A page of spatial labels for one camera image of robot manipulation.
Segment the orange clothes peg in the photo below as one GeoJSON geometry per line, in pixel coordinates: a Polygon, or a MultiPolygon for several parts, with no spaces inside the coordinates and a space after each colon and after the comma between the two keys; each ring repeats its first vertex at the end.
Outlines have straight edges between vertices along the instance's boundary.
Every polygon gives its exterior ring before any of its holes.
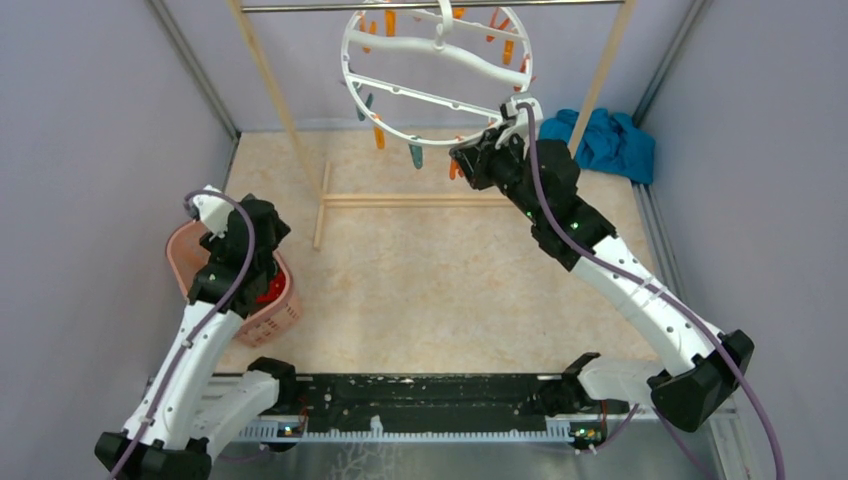
{"type": "Polygon", "coordinates": [[[456,180],[457,178],[462,178],[464,176],[464,172],[458,162],[455,159],[450,161],[449,166],[449,178],[451,180],[456,180]]]}

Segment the red snowflake sock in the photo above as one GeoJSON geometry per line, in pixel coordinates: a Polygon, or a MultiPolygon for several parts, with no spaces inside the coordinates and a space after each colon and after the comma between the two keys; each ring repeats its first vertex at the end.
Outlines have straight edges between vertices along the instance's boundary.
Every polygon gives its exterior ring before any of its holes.
{"type": "Polygon", "coordinates": [[[257,297],[257,304],[264,307],[276,301],[287,287],[287,274],[279,268],[276,275],[270,280],[267,291],[257,297]]]}

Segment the white round clip hanger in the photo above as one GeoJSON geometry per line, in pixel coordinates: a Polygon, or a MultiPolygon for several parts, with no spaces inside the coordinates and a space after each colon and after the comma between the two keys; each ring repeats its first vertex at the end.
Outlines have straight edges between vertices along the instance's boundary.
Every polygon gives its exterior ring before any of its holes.
{"type": "Polygon", "coordinates": [[[501,123],[504,98],[535,80],[529,29],[509,7],[392,8],[366,1],[345,24],[341,84],[382,150],[407,144],[414,168],[427,147],[450,147],[501,123]]]}

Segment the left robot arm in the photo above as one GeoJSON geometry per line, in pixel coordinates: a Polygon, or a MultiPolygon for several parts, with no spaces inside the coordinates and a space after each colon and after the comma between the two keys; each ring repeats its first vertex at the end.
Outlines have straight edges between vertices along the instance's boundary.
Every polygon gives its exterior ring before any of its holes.
{"type": "Polygon", "coordinates": [[[207,263],[195,274],[169,351],[136,410],[104,432],[97,460],[111,479],[206,479],[225,449],[260,414],[292,411],[300,399],[293,365],[254,360],[238,383],[202,408],[209,380],[231,339],[258,311],[282,264],[274,254],[289,226],[269,201],[195,190],[185,209],[206,232],[207,263]]]}

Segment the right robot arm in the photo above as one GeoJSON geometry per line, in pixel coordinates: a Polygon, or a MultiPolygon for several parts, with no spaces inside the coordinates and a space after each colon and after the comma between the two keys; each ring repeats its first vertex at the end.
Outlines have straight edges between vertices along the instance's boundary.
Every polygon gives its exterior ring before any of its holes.
{"type": "Polygon", "coordinates": [[[495,187],[531,223],[539,248],[592,286],[654,350],[654,361],[587,353],[566,371],[563,398],[576,412],[601,400],[642,403],[674,427],[698,430],[736,391],[754,352],[743,331],[724,333],[682,313],[683,303],[630,251],[615,227],[578,194],[581,169],[562,140],[527,147],[489,129],[450,149],[475,190],[495,187]]]}

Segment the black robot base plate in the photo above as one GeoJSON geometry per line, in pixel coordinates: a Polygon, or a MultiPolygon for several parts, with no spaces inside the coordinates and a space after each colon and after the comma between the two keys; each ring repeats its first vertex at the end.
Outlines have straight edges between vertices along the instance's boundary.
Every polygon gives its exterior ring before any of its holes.
{"type": "Polygon", "coordinates": [[[591,400],[559,374],[303,374],[283,387],[270,413],[309,433],[541,432],[557,415],[624,414],[627,403],[591,400]]]}

